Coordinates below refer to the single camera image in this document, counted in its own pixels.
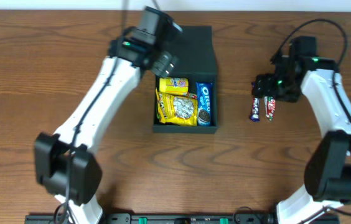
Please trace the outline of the red green candy bar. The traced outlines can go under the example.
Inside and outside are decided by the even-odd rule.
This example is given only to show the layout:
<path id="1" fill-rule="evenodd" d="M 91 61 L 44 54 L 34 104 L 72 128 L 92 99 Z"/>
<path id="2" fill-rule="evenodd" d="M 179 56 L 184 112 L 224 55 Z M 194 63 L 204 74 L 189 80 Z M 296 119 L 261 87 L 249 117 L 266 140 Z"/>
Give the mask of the red green candy bar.
<path id="1" fill-rule="evenodd" d="M 271 96 L 264 97 L 265 115 L 269 121 L 273 120 L 274 112 L 276 109 L 276 100 Z"/>

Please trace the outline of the purple Dairy Milk bar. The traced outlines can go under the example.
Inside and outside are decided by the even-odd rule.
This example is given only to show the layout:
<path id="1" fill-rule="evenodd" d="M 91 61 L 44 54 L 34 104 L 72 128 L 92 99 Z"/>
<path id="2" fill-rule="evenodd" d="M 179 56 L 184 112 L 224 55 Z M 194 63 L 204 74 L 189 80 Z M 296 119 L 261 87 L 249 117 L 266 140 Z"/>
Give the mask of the purple Dairy Milk bar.
<path id="1" fill-rule="evenodd" d="M 259 122 L 260 121 L 260 99 L 252 95 L 252 107 L 251 107 L 251 112 L 249 115 L 249 119 L 253 122 Z"/>

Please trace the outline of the green Haribo gummy bag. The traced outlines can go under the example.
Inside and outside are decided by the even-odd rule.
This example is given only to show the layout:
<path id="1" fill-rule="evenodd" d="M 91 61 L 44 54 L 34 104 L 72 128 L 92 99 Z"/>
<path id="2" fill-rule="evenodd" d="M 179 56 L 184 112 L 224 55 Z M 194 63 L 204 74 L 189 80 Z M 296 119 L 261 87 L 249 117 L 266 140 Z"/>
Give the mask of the green Haribo gummy bag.
<path id="1" fill-rule="evenodd" d="M 186 97 L 191 98 L 191 99 L 197 99 L 197 95 L 195 93 L 187 93 Z"/>

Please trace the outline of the blue Oreo cookie pack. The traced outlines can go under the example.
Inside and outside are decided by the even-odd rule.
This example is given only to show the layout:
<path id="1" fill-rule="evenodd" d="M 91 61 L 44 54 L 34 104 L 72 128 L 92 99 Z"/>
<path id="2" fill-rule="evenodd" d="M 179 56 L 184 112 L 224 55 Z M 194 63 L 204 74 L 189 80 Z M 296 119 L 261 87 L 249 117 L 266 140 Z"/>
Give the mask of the blue Oreo cookie pack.
<path id="1" fill-rule="evenodd" d="M 211 83 L 196 83 L 197 88 L 197 101 L 198 101 L 198 113 L 197 121 L 199 126 L 210 126 L 212 115 L 211 115 Z"/>

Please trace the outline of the yellow Mentos bottle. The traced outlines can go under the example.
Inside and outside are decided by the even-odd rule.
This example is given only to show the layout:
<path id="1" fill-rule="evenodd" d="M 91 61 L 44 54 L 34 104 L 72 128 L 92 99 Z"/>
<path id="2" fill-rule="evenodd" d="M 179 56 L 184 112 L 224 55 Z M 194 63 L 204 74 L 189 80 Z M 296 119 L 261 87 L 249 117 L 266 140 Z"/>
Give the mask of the yellow Mentos bottle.
<path id="1" fill-rule="evenodd" d="M 160 78 L 159 91 L 171 95 L 185 96 L 189 90 L 189 81 L 186 78 Z"/>

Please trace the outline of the black box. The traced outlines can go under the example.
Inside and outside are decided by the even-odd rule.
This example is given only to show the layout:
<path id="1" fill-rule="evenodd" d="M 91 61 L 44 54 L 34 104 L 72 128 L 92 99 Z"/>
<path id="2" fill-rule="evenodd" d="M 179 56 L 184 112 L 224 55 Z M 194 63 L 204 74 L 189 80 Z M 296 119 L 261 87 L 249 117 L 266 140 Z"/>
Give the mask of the black box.
<path id="1" fill-rule="evenodd" d="M 167 47 L 167 51 L 178 59 L 170 76 L 188 79 L 190 93 L 197 93 L 197 83 L 210 83 L 212 85 L 210 94 L 211 125 L 164 124 L 159 122 L 157 111 L 155 111 L 152 130 L 155 133 L 214 134 L 218 129 L 218 67 L 212 45 L 212 28 L 210 26 L 183 26 L 182 30 L 183 33 L 178 35 Z"/>

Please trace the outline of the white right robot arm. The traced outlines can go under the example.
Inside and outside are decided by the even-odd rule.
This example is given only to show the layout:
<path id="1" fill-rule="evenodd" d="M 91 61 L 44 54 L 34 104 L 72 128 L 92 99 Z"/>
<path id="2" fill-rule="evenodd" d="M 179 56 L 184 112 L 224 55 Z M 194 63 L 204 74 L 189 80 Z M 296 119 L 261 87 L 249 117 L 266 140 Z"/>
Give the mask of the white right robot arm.
<path id="1" fill-rule="evenodd" d="M 305 96 L 322 140 L 304 171 L 304 184 L 276 205 L 275 223 L 312 223 L 351 204 L 351 103 L 337 63 L 320 57 L 281 57 L 274 73 L 260 74 L 252 94 L 295 103 Z"/>

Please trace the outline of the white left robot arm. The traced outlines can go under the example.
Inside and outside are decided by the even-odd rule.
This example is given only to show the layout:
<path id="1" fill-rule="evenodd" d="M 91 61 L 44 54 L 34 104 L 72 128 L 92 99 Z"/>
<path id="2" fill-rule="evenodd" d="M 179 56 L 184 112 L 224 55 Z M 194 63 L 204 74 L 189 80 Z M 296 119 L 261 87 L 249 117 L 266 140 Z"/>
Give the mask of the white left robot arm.
<path id="1" fill-rule="evenodd" d="M 96 199 L 102 169 L 95 154 L 113 116 L 145 71 L 168 76 L 178 59 L 166 47 L 134 39 L 110 43 L 98 76 L 71 116 L 53 134 L 34 143 L 38 184 L 60 202 L 54 223 L 99 223 Z"/>

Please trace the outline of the yellow Hacks candy bag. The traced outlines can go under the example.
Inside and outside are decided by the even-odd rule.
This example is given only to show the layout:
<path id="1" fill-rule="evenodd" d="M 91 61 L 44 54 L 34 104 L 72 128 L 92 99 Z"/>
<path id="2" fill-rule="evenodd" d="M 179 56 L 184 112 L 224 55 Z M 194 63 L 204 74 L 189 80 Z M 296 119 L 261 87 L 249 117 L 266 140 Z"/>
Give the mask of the yellow Hacks candy bag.
<path id="1" fill-rule="evenodd" d="M 157 113 L 160 123 L 196 126 L 198 103 L 196 99 L 175 96 L 156 90 Z"/>

